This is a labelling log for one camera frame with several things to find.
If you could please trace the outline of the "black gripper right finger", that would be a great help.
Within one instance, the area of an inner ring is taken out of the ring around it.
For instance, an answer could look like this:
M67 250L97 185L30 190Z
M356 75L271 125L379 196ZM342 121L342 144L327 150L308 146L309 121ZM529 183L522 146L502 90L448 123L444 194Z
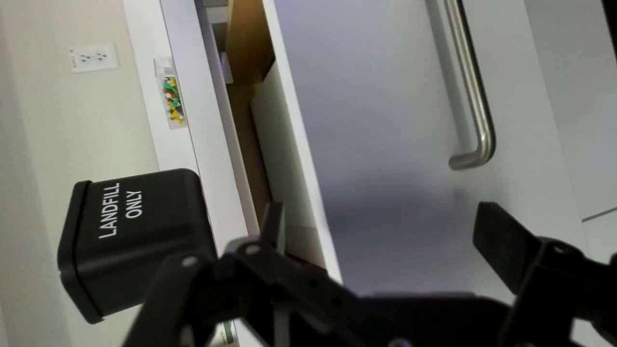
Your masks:
M617 347L617 264L527 231L497 202L479 202L471 242L514 294L498 347L581 347L570 337L587 321Z

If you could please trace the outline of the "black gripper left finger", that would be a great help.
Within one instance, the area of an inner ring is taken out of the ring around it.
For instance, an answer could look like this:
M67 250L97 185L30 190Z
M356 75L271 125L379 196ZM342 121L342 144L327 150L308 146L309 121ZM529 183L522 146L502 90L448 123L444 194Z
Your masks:
M232 239L219 258L175 252L153 275L121 347L205 347L238 320L267 347L344 347L344 291L284 256L284 206L273 202L257 237Z

